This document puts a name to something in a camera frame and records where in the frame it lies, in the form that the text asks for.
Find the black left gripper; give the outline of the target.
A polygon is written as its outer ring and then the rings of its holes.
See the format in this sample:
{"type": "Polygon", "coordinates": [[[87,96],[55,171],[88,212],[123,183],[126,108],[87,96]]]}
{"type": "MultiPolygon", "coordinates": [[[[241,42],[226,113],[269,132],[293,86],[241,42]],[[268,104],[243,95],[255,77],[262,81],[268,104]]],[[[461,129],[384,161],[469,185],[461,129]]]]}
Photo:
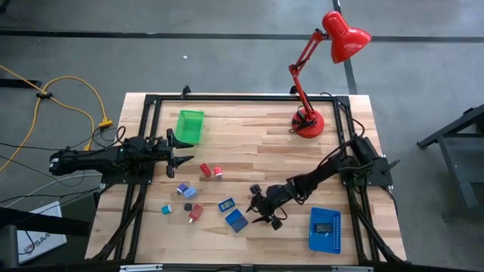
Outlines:
{"type": "Polygon", "coordinates": [[[166,138],[158,138],[158,142],[155,145],[155,157],[156,161],[166,161],[166,175],[169,178],[174,178],[175,168],[178,168],[185,162],[190,161],[194,156],[175,156],[173,153],[173,148],[184,149],[192,148],[193,144],[185,143],[180,141],[175,135],[171,128],[166,130],[166,138]]]}

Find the red desk lamp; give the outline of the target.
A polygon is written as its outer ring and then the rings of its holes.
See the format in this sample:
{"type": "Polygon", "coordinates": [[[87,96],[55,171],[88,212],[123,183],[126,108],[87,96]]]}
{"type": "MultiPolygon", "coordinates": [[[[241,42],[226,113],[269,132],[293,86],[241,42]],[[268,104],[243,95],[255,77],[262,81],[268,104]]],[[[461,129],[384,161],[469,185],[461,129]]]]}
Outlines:
{"type": "Polygon", "coordinates": [[[324,40],[330,40],[330,55],[333,63],[337,64],[357,54],[371,41],[371,35],[368,32],[349,26],[338,11],[325,14],[321,25],[324,31],[315,29],[301,55],[295,63],[288,67],[294,83],[292,89],[296,91],[302,101],[302,106],[293,115],[290,133],[295,133],[302,138],[315,138],[324,130],[324,118],[311,105],[299,80],[299,74],[309,62],[316,48],[324,40]]]}

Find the green plastic basket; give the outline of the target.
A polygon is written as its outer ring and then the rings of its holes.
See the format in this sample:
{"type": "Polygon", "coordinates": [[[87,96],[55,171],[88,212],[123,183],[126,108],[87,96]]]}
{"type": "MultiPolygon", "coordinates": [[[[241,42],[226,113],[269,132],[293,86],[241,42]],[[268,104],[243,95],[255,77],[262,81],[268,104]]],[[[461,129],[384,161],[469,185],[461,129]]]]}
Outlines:
{"type": "Polygon", "coordinates": [[[181,110],[175,130],[176,138],[185,143],[199,144],[202,138],[203,122],[203,111],[181,110]]]}

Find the grey box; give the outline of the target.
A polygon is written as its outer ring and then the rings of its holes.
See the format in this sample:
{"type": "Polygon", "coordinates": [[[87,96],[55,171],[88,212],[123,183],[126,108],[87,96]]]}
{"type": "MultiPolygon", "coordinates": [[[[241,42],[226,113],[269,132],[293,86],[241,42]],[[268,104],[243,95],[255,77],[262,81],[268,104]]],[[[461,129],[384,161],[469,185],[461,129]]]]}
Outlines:
{"type": "Polygon", "coordinates": [[[8,225],[0,230],[0,270],[19,265],[17,227],[8,225]]]}

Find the long red wall charger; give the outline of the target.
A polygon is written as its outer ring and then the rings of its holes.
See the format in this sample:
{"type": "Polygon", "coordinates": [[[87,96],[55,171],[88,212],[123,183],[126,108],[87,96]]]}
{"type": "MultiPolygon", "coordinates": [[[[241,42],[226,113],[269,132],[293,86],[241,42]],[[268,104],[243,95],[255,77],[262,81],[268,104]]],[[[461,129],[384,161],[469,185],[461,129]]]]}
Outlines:
{"type": "Polygon", "coordinates": [[[201,214],[203,212],[203,207],[196,204],[193,206],[192,210],[190,211],[190,214],[189,214],[189,222],[190,223],[193,223],[195,221],[197,221],[201,214]]]}

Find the blue plastic tray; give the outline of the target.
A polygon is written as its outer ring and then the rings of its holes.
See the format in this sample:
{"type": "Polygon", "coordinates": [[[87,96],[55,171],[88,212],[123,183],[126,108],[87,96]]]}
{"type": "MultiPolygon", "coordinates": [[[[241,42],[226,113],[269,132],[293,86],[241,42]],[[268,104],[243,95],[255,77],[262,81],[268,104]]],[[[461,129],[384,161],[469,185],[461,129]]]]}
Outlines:
{"type": "Polygon", "coordinates": [[[309,248],[312,251],[331,254],[341,253],[341,214],[337,210],[312,207],[309,221],[309,248]],[[328,235],[315,233],[314,225],[329,223],[333,225],[333,232],[328,235]]]}

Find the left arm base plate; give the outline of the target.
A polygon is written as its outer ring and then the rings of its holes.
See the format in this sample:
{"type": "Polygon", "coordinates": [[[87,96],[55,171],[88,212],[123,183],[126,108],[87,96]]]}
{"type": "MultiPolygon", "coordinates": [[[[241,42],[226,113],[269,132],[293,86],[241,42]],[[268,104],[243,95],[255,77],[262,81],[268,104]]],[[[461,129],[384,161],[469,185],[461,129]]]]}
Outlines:
{"type": "Polygon", "coordinates": [[[112,172],[102,174],[101,182],[103,184],[139,184],[148,185],[152,180],[143,175],[128,175],[121,172],[112,172]]]}

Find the white cardboard box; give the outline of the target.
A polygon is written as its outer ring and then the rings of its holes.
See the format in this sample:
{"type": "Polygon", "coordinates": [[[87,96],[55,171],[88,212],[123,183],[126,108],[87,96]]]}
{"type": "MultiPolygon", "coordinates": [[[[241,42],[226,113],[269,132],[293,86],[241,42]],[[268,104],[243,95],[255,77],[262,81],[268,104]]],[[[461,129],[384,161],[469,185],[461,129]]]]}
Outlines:
{"type": "MultiPolygon", "coordinates": [[[[60,202],[52,202],[40,208],[34,209],[32,213],[62,217],[60,202]]],[[[56,249],[67,242],[64,234],[51,234],[47,232],[17,231],[17,246],[19,263],[24,264],[46,252],[56,249]]]]}

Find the silver metal bracket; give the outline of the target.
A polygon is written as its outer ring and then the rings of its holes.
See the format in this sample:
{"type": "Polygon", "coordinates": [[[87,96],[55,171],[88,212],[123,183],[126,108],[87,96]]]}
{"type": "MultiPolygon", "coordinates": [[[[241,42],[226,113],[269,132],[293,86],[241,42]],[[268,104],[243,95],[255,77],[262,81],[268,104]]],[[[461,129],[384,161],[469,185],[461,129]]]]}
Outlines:
{"type": "Polygon", "coordinates": [[[374,272],[372,267],[365,266],[332,266],[330,272],[374,272]]]}
{"type": "Polygon", "coordinates": [[[157,272],[162,270],[162,264],[131,264],[119,268],[119,272],[157,272]]]}

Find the black beam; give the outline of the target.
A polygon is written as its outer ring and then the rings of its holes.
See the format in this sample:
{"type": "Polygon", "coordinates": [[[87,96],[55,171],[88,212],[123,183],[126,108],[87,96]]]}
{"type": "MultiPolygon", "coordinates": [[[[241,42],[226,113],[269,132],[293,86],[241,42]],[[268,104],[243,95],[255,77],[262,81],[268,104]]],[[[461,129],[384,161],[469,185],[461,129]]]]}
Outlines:
{"type": "Polygon", "coordinates": [[[91,224],[87,221],[0,207],[0,228],[9,225],[14,225],[18,230],[71,236],[88,236],[91,231],[91,224]]]}

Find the black side table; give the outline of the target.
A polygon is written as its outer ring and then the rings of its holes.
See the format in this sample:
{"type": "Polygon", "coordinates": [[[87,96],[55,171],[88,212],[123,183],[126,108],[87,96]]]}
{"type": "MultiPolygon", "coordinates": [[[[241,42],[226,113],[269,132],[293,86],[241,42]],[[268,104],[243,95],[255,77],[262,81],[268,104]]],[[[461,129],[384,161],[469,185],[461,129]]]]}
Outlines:
{"type": "Polygon", "coordinates": [[[484,219],[484,104],[417,142],[421,149],[438,144],[464,207],[442,214],[444,221],[484,219]]]}

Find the blue rectangular plastic case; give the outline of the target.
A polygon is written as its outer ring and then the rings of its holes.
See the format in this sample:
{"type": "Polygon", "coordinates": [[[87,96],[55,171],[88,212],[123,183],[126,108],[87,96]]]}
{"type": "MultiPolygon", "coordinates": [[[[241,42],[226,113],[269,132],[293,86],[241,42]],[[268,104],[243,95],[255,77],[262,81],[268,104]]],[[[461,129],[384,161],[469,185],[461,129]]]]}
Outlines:
{"type": "Polygon", "coordinates": [[[235,233],[239,233],[248,225],[248,220],[238,209],[235,209],[229,215],[227,215],[225,217],[225,221],[231,226],[235,233]]]}

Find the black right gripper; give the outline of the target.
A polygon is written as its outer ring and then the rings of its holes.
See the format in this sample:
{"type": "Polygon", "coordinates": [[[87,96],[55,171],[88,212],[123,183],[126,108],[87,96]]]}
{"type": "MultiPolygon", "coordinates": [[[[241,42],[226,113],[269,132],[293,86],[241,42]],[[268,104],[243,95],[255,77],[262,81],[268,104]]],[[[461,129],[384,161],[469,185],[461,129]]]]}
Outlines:
{"type": "Polygon", "coordinates": [[[287,213],[283,212],[284,218],[275,214],[277,209],[282,209],[282,205],[294,199],[294,186],[292,184],[272,185],[266,190],[266,195],[262,194],[262,189],[258,184],[250,187],[252,198],[246,212],[259,213],[260,216],[253,220],[270,224],[274,230],[283,226],[282,221],[287,219],[287,213]]]}

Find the black metal table frame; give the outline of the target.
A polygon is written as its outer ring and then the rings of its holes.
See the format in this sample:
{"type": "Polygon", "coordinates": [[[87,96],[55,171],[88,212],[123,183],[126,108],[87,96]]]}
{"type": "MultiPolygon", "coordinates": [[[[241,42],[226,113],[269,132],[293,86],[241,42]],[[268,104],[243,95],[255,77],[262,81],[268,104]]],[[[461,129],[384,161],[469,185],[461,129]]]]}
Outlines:
{"type": "Polygon", "coordinates": [[[135,259],[155,263],[211,264],[356,264],[358,261],[347,192],[338,177],[321,183],[305,204],[289,202],[280,210],[287,219],[279,230],[256,222],[255,213],[246,212],[248,225],[235,233],[225,221],[218,204],[228,198],[245,212],[250,203],[250,187],[281,184],[288,177],[312,171],[339,143],[338,128],[346,127],[346,118],[336,119],[333,105],[320,98],[313,107],[325,121],[323,133],[305,139],[290,133],[297,99],[276,101],[262,95],[222,94],[201,101],[198,96],[184,100],[164,100],[158,134],[175,127],[181,110],[203,111],[201,142],[181,150],[194,156],[181,165],[174,178],[165,174],[165,165],[154,169],[147,189],[135,259]],[[200,170],[207,164],[212,172],[206,178],[200,170]],[[214,168],[221,167],[217,178],[214,168]],[[197,195],[187,199],[177,192],[181,183],[195,187],[197,195]],[[189,222],[192,208],[203,207],[200,218],[189,222]],[[162,207],[171,205],[164,215],[162,207]],[[337,210],[342,215],[342,251],[340,254],[313,252],[308,246],[309,215],[312,207],[337,210]]]}

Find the black floor bar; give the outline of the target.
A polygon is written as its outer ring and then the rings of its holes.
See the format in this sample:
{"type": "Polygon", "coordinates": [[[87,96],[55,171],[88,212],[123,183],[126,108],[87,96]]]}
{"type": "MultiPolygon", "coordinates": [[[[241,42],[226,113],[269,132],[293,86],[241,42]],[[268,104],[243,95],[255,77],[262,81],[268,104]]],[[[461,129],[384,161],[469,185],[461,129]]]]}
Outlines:
{"type": "Polygon", "coordinates": [[[38,80],[0,79],[0,88],[40,88],[41,85],[42,82],[38,80]]]}

